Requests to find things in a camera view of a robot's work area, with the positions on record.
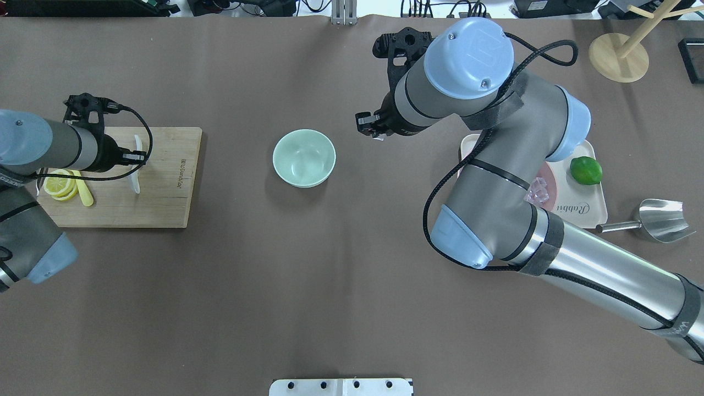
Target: white metal plate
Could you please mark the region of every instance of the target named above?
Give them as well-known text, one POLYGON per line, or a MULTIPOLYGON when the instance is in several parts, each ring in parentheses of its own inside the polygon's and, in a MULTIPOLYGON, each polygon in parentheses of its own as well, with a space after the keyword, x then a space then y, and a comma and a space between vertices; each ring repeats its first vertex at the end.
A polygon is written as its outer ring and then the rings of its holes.
POLYGON ((326 378, 276 380, 269 396, 413 396, 405 378, 326 378))

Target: bowl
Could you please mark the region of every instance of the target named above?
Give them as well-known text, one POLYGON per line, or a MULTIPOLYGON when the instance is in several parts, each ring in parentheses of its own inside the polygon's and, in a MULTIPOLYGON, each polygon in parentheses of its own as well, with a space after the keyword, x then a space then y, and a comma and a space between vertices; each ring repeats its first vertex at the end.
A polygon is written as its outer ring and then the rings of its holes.
POLYGON ((310 188, 324 182, 335 167, 335 147, 317 130, 287 133, 274 147, 274 170, 285 182, 310 188))

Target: wooden cutting board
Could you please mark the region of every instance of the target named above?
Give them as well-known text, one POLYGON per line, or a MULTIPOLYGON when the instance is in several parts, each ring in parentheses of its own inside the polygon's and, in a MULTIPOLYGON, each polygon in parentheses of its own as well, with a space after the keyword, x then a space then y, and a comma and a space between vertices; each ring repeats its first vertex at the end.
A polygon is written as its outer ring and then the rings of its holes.
MULTIPOLYGON (((154 150, 139 170, 140 193, 135 194, 127 178, 87 181, 95 203, 85 207, 76 195, 66 202, 56 201, 40 190, 37 201, 59 227, 86 228, 185 228, 201 148, 200 128, 152 128, 154 150)), ((149 137, 144 128, 106 128, 105 133, 127 149, 136 149, 134 136, 142 139, 144 151, 149 137)), ((115 166, 105 173, 84 176, 117 176, 128 171, 115 166)))

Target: lemon slice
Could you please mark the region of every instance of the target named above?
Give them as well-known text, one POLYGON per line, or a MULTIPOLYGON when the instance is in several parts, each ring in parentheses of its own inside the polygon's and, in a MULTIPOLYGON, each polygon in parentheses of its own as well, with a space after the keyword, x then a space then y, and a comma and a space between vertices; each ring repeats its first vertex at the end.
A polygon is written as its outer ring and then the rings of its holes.
POLYGON ((76 185, 76 183, 73 183, 73 189, 71 191, 69 191, 68 194, 61 195, 61 196, 52 195, 51 198, 54 198, 57 201, 68 201, 69 199, 75 197, 77 193, 78 193, 78 185, 76 185))
MULTIPOLYGON (((63 169, 56 169, 51 172, 52 175, 71 175, 63 169)), ((52 197, 62 197, 70 194, 71 190, 76 186, 76 181, 67 178, 48 177, 44 181, 44 191, 52 197)))

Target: light blue joint cap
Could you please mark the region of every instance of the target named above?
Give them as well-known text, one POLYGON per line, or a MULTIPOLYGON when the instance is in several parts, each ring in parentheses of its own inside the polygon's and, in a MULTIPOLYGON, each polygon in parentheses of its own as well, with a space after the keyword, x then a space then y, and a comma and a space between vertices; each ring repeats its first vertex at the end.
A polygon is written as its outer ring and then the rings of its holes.
POLYGON ((455 212, 443 205, 430 240, 443 253, 468 267, 484 268, 494 257, 455 212))
POLYGON ((546 158, 548 162, 562 161, 572 155, 574 149, 586 139, 591 127, 591 113, 586 104, 575 99, 560 85, 556 87, 560 88, 567 98, 567 127, 558 148, 546 158))
POLYGON ((513 45, 496 22, 463 18, 430 43, 423 66, 438 91, 455 99, 476 99, 508 78, 513 45))
POLYGON ((68 240, 66 233, 63 233, 49 250, 44 253, 42 259, 32 268, 30 273, 27 274, 27 279, 31 280, 32 283, 44 282, 53 274, 68 267, 77 258, 78 251, 73 247, 73 243, 68 240))
POLYGON ((49 124, 32 113, 0 109, 0 164, 24 165, 36 161, 51 146, 49 124))

